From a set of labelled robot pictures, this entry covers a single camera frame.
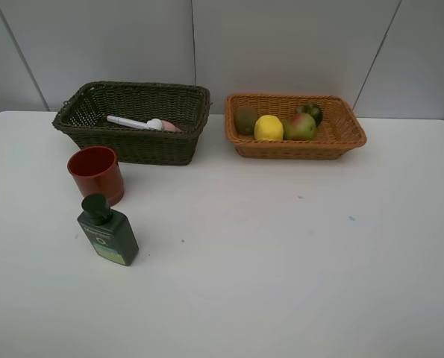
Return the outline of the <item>pink bottle white cap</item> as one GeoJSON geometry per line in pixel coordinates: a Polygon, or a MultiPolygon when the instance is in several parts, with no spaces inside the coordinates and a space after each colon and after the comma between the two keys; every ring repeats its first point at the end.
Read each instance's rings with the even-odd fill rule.
{"type": "Polygon", "coordinates": [[[161,119],[151,119],[146,122],[148,128],[158,131],[168,131],[168,132],[181,132],[181,129],[176,127],[174,124],[161,119]]]}

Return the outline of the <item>yellow lemon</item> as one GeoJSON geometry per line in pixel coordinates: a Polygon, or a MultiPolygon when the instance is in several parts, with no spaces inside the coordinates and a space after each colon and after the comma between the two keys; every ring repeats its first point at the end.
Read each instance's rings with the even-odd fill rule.
{"type": "Polygon", "coordinates": [[[260,141],[281,141],[284,138],[284,126],[277,116],[261,116],[254,126],[254,138],[260,141]]]}

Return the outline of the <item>red plastic cup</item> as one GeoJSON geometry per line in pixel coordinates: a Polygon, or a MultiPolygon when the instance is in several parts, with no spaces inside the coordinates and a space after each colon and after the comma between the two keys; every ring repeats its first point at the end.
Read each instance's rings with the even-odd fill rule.
{"type": "Polygon", "coordinates": [[[105,196],[110,206],[125,193],[116,152],[105,146],[92,146],[73,154],[67,169],[84,197],[94,193],[105,196]]]}

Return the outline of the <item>dark brown wicker basket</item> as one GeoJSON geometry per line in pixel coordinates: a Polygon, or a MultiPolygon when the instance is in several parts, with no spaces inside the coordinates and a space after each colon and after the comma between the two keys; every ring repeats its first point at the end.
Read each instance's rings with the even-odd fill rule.
{"type": "Polygon", "coordinates": [[[112,148],[124,163],[185,166],[196,151],[210,112],[210,91],[185,84],[96,81],[64,102],[52,122],[79,148],[112,148]],[[161,119],[177,132],[116,125],[108,116],[161,119]]]}

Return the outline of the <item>brown kiwi fruit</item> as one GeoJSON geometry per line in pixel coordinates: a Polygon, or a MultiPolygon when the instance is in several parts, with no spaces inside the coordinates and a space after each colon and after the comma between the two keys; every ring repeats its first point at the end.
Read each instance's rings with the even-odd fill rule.
{"type": "Polygon", "coordinates": [[[234,111],[234,126],[240,135],[253,135],[257,120],[258,114],[253,107],[241,106],[234,111]]]}

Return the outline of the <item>white pink-tipped marker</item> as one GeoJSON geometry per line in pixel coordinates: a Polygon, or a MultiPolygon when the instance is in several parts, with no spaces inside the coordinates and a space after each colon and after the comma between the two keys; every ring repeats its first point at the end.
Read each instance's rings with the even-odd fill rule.
{"type": "Polygon", "coordinates": [[[149,126],[144,122],[138,122],[132,119],[126,119],[118,116],[107,116],[107,121],[110,123],[114,123],[116,125],[121,125],[128,128],[134,128],[134,129],[149,129],[149,126]]]}

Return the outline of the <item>orange wicker basket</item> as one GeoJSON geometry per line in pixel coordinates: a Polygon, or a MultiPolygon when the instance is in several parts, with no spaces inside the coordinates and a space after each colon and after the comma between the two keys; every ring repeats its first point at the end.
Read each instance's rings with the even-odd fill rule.
{"type": "Polygon", "coordinates": [[[225,135],[240,156],[267,159],[335,160],[367,141],[349,104],[335,95],[232,94],[225,100],[225,135]],[[260,116],[275,115],[283,121],[293,117],[297,106],[307,103],[318,104],[323,112],[311,141],[257,141],[235,128],[238,107],[250,106],[260,116]]]}

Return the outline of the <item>green red pear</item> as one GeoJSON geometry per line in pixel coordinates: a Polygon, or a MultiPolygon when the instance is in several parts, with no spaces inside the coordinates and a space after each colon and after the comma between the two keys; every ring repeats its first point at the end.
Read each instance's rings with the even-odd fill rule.
{"type": "Polygon", "coordinates": [[[316,135],[316,121],[307,113],[296,114],[292,119],[282,121],[284,139],[310,141],[316,135]]]}

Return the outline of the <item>dark mangosteen fruit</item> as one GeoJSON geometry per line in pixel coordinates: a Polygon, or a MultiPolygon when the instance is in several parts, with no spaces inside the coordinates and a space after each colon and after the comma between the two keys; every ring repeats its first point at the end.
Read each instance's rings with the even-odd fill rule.
{"type": "Polygon", "coordinates": [[[316,103],[300,104],[296,107],[297,114],[309,114],[313,117],[316,126],[318,127],[323,120],[323,112],[321,107],[316,103]]]}

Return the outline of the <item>dark green pump bottle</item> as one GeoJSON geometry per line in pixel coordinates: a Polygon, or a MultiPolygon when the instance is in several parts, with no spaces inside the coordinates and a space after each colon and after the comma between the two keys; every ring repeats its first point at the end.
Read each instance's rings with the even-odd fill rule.
{"type": "Polygon", "coordinates": [[[127,216],[113,210],[101,193],[88,195],[81,207],[77,221],[96,253],[113,263],[130,266],[139,246],[127,216]]]}

